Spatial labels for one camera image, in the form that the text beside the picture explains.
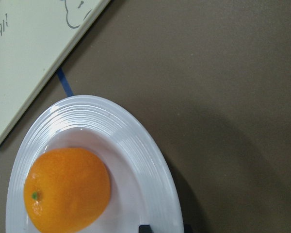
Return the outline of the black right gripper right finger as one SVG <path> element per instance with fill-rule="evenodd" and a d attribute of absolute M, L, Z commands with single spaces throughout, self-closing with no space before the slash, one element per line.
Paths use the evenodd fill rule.
<path fill-rule="evenodd" d="M 190 224 L 184 224 L 184 233 L 193 233 L 193 229 Z"/>

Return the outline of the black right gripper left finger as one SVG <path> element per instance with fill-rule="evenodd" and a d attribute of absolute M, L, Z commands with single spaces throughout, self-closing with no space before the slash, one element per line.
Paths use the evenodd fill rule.
<path fill-rule="evenodd" d="M 140 225 L 138 227 L 138 233 L 152 233 L 150 225 Z"/>

